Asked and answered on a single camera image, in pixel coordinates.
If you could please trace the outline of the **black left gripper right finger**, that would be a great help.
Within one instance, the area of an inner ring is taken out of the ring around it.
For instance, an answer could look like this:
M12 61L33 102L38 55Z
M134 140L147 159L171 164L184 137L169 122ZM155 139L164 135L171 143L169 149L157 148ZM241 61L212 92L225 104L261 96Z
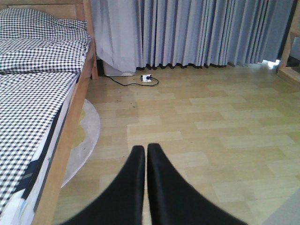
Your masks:
M147 185L154 225L245 224L185 181L158 143L150 143L147 147Z

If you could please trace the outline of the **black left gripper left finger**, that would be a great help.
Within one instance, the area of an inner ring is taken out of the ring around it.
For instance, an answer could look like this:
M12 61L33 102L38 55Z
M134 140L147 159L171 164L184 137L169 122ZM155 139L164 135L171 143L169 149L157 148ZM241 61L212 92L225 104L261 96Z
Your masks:
M145 183L145 150L132 147L125 164L91 204L64 225L141 225Z

